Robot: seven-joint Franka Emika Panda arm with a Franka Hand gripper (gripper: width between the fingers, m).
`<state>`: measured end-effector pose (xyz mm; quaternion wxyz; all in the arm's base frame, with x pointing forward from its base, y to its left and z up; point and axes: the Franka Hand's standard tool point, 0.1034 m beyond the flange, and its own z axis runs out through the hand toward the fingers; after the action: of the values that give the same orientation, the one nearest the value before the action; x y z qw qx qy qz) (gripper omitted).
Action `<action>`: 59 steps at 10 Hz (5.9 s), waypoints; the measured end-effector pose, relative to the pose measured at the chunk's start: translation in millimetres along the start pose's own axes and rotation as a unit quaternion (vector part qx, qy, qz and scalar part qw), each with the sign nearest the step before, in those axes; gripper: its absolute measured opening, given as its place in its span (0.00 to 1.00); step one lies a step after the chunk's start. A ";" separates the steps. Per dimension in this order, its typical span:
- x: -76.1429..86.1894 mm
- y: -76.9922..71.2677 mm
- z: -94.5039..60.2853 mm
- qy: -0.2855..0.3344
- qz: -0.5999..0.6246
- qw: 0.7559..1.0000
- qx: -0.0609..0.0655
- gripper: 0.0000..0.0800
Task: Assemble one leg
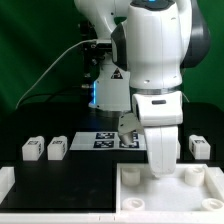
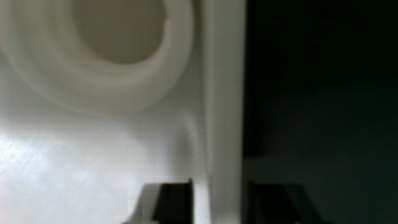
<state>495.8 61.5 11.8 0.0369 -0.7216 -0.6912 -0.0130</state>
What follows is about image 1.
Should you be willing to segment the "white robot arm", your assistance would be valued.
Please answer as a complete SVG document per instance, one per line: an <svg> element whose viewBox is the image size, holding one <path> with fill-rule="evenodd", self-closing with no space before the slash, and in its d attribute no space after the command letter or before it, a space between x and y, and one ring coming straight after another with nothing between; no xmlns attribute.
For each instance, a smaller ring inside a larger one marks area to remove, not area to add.
<svg viewBox="0 0 224 224"><path fill-rule="evenodd" d="M90 108L120 116L118 136L144 135L151 172L176 167L183 122L181 70L206 56L210 33L197 0L74 0L102 51Z"/></svg>

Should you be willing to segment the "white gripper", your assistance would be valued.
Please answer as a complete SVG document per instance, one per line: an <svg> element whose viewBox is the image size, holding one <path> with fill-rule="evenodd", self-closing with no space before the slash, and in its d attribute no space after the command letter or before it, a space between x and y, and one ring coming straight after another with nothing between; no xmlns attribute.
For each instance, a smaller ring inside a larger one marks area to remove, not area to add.
<svg viewBox="0 0 224 224"><path fill-rule="evenodd" d="M132 145L133 133L143 133L143 127L133 113L119 117L118 137L125 145ZM178 127L163 126L144 129L147 156L151 173L169 175L175 171L178 148Z"/></svg>

